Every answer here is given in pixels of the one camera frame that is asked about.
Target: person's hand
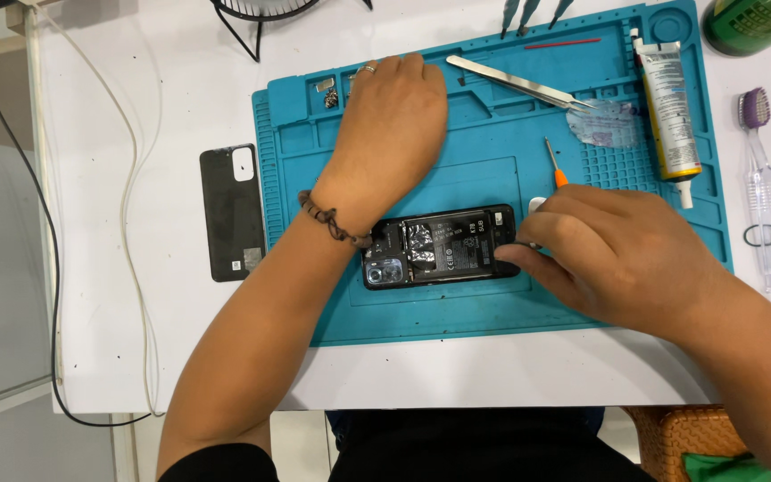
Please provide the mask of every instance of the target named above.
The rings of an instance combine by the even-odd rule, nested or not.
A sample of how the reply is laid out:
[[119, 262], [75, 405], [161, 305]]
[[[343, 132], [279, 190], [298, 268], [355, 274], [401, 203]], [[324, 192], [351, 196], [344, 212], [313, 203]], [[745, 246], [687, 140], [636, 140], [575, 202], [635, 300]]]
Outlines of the person's hand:
[[500, 246], [567, 306], [594, 319], [678, 341], [751, 291], [658, 195], [566, 184]]
[[311, 199], [337, 208], [337, 224], [366, 233], [424, 178], [439, 158], [448, 101], [439, 67], [420, 54], [389, 57], [360, 71], [335, 152]]

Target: white table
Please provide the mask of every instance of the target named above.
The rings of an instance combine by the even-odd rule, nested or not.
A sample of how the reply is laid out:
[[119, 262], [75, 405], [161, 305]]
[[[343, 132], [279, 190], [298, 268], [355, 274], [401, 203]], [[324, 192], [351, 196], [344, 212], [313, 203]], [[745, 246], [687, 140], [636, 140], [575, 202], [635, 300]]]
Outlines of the white table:
[[[261, 64], [205, 0], [64, 2], [49, 12], [96, 63], [134, 121], [142, 160], [129, 210], [135, 268], [155, 330], [165, 410], [200, 335], [237, 283], [210, 277], [198, 157], [254, 141], [250, 94], [266, 82], [497, 32], [501, 0], [323, 0], [266, 24]], [[636, 4], [576, 2], [576, 17]], [[699, 2], [703, 9], [706, 1]], [[541, 3], [533, 23], [557, 2]], [[253, 37], [253, 25], [231, 20]], [[62, 366], [71, 411], [146, 411], [141, 324], [117, 230], [129, 138], [101, 86], [44, 21], [30, 33], [39, 159], [62, 241]], [[705, 48], [737, 275], [760, 286], [747, 225], [736, 95], [771, 101], [771, 49]], [[771, 154], [771, 122], [762, 129]], [[703, 403], [718, 395], [678, 348], [623, 329], [309, 349], [282, 409]]]

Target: tweezers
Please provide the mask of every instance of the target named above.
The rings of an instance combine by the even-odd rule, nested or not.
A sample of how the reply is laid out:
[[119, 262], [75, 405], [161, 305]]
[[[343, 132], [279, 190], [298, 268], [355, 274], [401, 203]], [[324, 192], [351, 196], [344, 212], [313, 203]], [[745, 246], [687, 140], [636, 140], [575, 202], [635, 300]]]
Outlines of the tweezers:
[[509, 87], [515, 88], [522, 93], [528, 93], [530, 96], [535, 97], [544, 102], [548, 102], [552, 105], [557, 105], [562, 109], [575, 109], [586, 114], [590, 114], [590, 111], [580, 107], [579, 105], [585, 105], [591, 109], [596, 109], [594, 105], [586, 104], [581, 100], [577, 100], [571, 94], [561, 92], [551, 87], [546, 87], [537, 82], [527, 81], [521, 77], [508, 74], [507, 72], [498, 71], [492, 67], [481, 65], [471, 60], [458, 57], [456, 55], [450, 55], [445, 59], [451, 65], [466, 69], [466, 71], [473, 72], [487, 79], [501, 82]]

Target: phone back cover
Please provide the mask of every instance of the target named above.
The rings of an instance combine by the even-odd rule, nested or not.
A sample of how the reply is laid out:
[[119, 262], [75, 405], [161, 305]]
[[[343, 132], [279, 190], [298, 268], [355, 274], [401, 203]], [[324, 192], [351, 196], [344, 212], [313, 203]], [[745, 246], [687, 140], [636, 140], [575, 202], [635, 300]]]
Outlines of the phone back cover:
[[[236, 149], [250, 150], [252, 162], [244, 168], [253, 170], [251, 179], [236, 180]], [[246, 279], [266, 254], [254, 146], [206, 151], [200, 164], [212, 278], [219, 282]]]

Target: purple toothbrush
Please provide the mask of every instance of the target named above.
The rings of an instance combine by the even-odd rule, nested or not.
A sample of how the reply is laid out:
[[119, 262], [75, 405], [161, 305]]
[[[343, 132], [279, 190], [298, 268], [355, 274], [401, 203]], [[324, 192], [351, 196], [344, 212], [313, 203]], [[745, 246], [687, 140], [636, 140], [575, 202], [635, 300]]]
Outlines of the purple toothbrush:
[[759, 239], [754, 245], [759, 252], [766, 292], [771, 293], [771, 166], [757, 130], [769, 122], [769, 100], [766, 91], [758, 87], [739, 96], [739, 125], [748, 137], [749, 171], [745, 176], [751, 220]]

